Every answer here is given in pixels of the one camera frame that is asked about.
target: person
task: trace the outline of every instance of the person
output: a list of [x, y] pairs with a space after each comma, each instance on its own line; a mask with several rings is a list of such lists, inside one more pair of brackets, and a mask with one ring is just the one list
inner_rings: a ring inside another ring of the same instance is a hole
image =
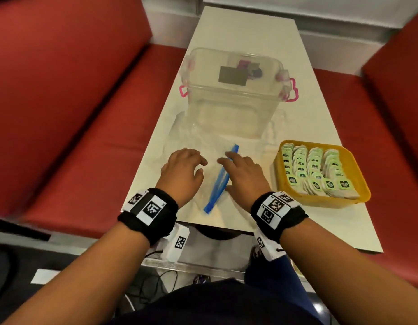
[[[251, 213], [269, 239], [281, 244], [340, 323], [418, 324], [418, 290], [322, 228], [300, 206], [292, 207], [277, 226], [269, 226], [255, 211], [273, 196], [261, 167], [237, 153], [227, 152], [226, 156], [218, 160], [232, 181], [226, 191]], [[111, 230], [4, 324], [321, 324], [314, 312], [307, 310], [306, 302], [295, 300], [300, 291], [289, 288], [287, 295], [279, 294], [277, 287], [283, 279], [277, 270], [286, 269], [286, 265], [277, 265], [279, 260], [265, 263], [261, 258], [251, 262], [254, 269], [247, 270], [245, 284], [225, 280], [187, 286], [140, 311], [111, 320], [150, 245], [169, 234], [177, 210], [202, 184], [203, 170], [195, 171], [198, 164], [207, 164], [198, 151], [174, 152], [148, 195], [165, 201], [167, 204], [161, 205], [165, 210], [149, 225], [135, 221], [130, 212], [122, 213]]]

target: container lid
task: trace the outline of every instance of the container lid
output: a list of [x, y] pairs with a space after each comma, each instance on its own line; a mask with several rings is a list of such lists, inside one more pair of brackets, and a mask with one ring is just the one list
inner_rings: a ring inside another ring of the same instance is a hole
[[196, 48], [186, 56], [180, 74], [190, 88], [282, 100], [292, 90], [289, 72], [274, 58]]

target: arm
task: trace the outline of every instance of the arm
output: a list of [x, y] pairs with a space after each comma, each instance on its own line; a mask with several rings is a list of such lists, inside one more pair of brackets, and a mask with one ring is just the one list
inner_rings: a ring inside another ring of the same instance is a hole
[[[198, 164], [207, 161], [194, 149], [174, 152], [163, 166], [156, 188], [173, 198], [177, 207], [184, 206], [203, 182], [202, 169], [194, 174]], [[175, 214], [160, 213], [150, 226], [141, 222], [141, 232], [118, 222], [3, 324], [95, 325], [107, 321], [138, 271], [149, 240], [156, 242], [168, 235], [175, 221]]]
[[[271, 188], [261, 167], [251, 158], [231, 152], [226, 155], [232, 161], [218, 160], [232, 180], [226, 190], [250, 212], [255, 209], [255, 201]], [[343, 324], [418, 324], [418, 290], [304, 217], [302, 209], [293, 208], [284, 216], [289, 221], [282, 220], [275, 230], [257, 215], [251, 215], [268, 238], [280, 242]]]

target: red bench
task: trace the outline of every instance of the red bench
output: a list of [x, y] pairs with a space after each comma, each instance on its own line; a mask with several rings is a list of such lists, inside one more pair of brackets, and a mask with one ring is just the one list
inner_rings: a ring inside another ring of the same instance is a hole
[[[150, 37], [140, 0], [0, 3], [0, 217], [89, 237], [115, 223], [185, 54]], [[367, 83], [315, 73], [372, 192], [370, 257], [418, 287], [418, 16]]]

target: wristband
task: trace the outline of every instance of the wristband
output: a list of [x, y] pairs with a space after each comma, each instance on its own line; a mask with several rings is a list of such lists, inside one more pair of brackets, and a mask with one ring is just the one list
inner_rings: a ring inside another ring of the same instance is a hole
[[125, 204], [118, 220], [129, 229], [141, 232], [153, 245], [171, 232], [178, 210], [176, 201], [166, 192], [150, 188], [136, 193]]
[[251, 207], [251, 216], [262, 233], [277, 243], [284, 229], [308, 218], [301, 204], [283, 191], [270, 191], [260, 196]]

